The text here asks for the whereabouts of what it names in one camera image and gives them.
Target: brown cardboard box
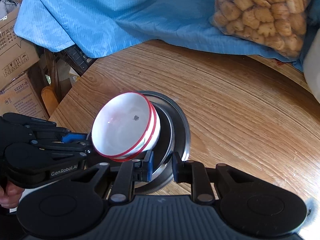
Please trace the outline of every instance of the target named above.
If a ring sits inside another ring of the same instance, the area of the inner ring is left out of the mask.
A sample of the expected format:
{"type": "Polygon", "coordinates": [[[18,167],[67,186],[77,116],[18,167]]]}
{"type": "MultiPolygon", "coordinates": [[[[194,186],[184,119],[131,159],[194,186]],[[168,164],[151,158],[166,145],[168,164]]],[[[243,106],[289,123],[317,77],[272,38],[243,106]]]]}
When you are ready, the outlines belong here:
{"type": "Polygon", "coordinates": [[[0,91],[0,116],[14,112],[48,120],[40,96],[44,85],[39,66],[30,68],[0,91]]]}
{"type": "Polygon", "coordinates": [[[0,90],[39,60],[34,44],[13,32],[18,12],[0,19],[0,90]]]}

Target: red rim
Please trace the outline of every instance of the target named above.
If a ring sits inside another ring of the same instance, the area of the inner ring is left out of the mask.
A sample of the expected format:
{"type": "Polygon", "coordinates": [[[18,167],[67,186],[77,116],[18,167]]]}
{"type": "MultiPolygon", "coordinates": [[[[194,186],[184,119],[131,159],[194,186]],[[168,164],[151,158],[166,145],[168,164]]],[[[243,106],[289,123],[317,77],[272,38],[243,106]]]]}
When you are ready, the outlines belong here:
{"type": "Polygon", "coordinates": [[[140,93],[138,93],[138,92],[127,92],[127,93],[134,93],[134,94],[141,95],[141,96],[143,96],[143,98],[147,101],[148,106],[149,106],[149,120],[148,120],[147,127],[146,127],[145,131],[143,132],[142,136],[140,137],[140,139],[139,139],[129,150],[126,150],[126,151],[123,152],[123,153],[120,153],[120,154],[117,154],[117,155],[105,155],[105,154],[102,154],[101,152],[99,152],[99,151],[95,148],[95,146],[93,146],[94,149],[96,150],[96,152],[97,152],[98,154],[100,154],[101,156],[103,156],[103,157],[107,157],[107,158],[112,157],[112,158],[114,158],[114,157],[121,157],[121,156],[127,154],[128,152],[130,152],[132,149],[134,149],[134,148],[142,141],[142,139],[144,138],[146,132],[148,131],[148,128],[149,128],[149,125],[150,125],[150,122],[151,122],[151,116],[152,116],[152,114],[151,114],[152,107],[151,107],[150,101],[146,98],[145,95],[142,95],[142,94],[140,94],[140,93]]]}
{"type": "Polygon", "coordinates": [[[154,124],[153,124],[153,129],[151,131],[151,134],[150,134],[150,137],[149,139],[147,140],[147,142],[142,146],[142,148],[135,154],[127,157],[127,158],[124,158],[124,159],[113,159],[113,158],[109,158],[110,160],[113,160],[115,162],[119,162],[119,163],[123,163],[123,162],[126,162],[126,161],[129,161],[129,160],[132,160],[134,159],[135,157],[137,157],[141,152],[143,152],[143,150],[145,149],[145,147],[148,145],[148,143],[151,141],[151,138],[153,137],[153,134],[155,133],[155,130],[156,130],[156,123],[157,123],[157,115],[156,115],[156,109],[153,105],[151,105],[152,107],[152,112],[155,116],[155,121],[154,121],[154,124]]]}

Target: blue cloth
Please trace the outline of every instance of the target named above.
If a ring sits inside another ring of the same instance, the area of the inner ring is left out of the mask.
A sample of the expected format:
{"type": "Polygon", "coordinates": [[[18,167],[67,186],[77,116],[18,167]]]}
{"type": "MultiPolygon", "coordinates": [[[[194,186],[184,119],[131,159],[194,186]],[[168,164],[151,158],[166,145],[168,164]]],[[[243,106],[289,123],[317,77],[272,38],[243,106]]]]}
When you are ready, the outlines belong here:
{"type": "MultiPolygon", "coordinates": [[[[316,8],[320,11],[320,2],[316,8]]],[[[14,31],[53,52],[76,43],[92,58],[161,39],[190,49],[290,61],[271,48],[223,35],[208,22],[213,13],[214,0],[23,0],[14,31]]],[[[308,29],[301,60],[316,29],[308,29]]],[[[294,62],[299,70],[301,60],[294,62]]]]}

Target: bread snack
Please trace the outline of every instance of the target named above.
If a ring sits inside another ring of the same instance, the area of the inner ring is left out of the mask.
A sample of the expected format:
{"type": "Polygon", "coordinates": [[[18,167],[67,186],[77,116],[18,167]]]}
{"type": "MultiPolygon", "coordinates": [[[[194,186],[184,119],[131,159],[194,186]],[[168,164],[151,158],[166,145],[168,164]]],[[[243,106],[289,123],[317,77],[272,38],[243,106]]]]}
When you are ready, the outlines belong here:
{"type": "Polygon", "coordinates": [[[300,55],[310,0],[215,0],[210,23],[224,34],[273,48],[289,59],[300,55]]]}

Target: human hand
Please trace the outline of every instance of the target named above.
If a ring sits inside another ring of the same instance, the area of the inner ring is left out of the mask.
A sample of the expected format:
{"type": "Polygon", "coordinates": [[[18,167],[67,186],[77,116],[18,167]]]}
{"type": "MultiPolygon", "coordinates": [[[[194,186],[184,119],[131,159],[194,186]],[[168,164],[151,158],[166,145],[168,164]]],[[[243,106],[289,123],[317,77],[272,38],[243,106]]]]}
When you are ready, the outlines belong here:
{"type": "Polygon", "coordinates": [[[8,181],[5,191],[0,187],[0,205],[4,208],[17,207],[23,192],[23,188],[17,187],[8,181]]]}

